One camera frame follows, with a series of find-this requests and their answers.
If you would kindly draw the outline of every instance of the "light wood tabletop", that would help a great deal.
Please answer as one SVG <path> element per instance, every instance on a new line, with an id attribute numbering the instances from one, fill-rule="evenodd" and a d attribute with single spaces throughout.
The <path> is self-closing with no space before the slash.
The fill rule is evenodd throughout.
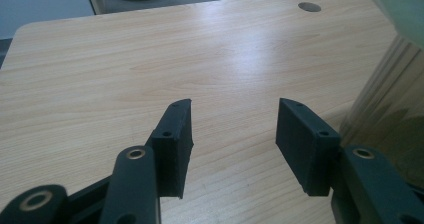
<path id="1" fill-rule="evenodd" d="M 312 2 L 320 12 L 306 12 Z M 395 31 L 371 0 L 225 0 L 21 28 L 0 71 L 0 208 L 60 184 L 72 194 L 144 145 L 192 99 L 184 199 L 163 223 L 332 223 L 278 147 L 280 97 L 336 130 Z"/>

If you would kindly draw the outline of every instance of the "white wall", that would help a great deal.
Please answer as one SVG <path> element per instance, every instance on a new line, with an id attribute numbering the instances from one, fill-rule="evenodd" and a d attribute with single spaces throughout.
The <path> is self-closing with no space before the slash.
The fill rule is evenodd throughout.
<path id="1" fill-rule="evenodd" d="M 93 15 L 89 0 L 0 0 L 0 39 L 28 23 Z"/>

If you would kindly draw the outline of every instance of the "wood grain surface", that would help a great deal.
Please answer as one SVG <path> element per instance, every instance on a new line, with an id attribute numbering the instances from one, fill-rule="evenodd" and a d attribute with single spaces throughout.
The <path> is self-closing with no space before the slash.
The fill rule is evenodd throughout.
<path id="1" fill-rule="evenodd" d="M 312 2 L 322 11 L 298 8 Z M 0 71 L 0 208 L 37 185 L 74 193 L 191 98 L 183 200 L 163 223 L 332 223 L 275 145 L 278 100 L 338 129 L 395 37 L 370 0 L 226 0 L 21 28 Z"/>

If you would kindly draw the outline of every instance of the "pale green object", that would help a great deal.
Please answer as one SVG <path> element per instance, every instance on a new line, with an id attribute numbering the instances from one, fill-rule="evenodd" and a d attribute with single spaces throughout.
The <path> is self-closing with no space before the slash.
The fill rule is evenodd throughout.
<path id="1" fill-rule="evenodd" d="M 424 49 L 424 0 L 373 0 L 397 32 Z"/>

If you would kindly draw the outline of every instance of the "wooden table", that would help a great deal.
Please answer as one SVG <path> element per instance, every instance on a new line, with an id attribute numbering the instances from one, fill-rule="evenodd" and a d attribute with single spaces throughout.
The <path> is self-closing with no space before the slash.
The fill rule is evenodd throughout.
<path id="1" fill-rule="evenodd" d="M 313 2 L 322 11 L 298 8 Z M 275 143 L 280 97 L 334 128 L 395 36 L 370 0 L 226 0 L 27 25 L 0 71 L 0 207 L 37 185 L 110 175 L 168 104 L 195 147 L 163 223 L 331 223 Z"/>

